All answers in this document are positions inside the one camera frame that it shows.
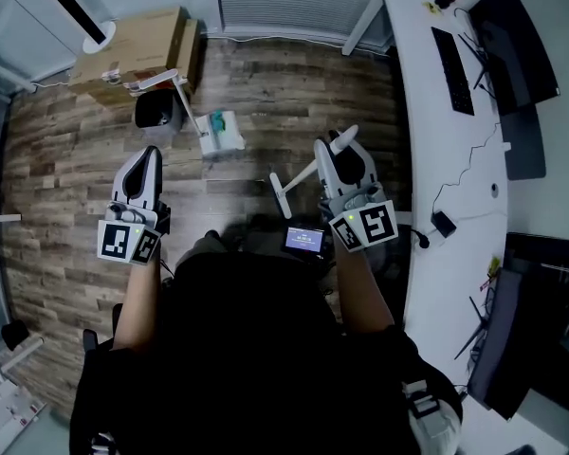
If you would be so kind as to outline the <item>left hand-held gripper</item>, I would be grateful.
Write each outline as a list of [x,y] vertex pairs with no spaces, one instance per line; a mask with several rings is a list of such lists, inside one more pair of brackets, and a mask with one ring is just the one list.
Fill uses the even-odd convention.
[[148,146],[132,155],[116,173],[113,201],[98,222],[100,259],[135,265],[150,262],[160,239],[170,232],[171,209],[158,201],[161,192],[162,155],[156,146]]

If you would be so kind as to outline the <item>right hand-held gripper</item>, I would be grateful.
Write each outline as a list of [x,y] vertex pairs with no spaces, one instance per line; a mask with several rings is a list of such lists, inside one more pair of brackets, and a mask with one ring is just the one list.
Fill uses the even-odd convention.
[[329,198],[321,202],[322,211],[347,251],[356,252],[397,238],[398,228],[394,203],[377,183],[371,155],[355,140],[344,148],[337,139],[327,143],[318,138],[314,155]]

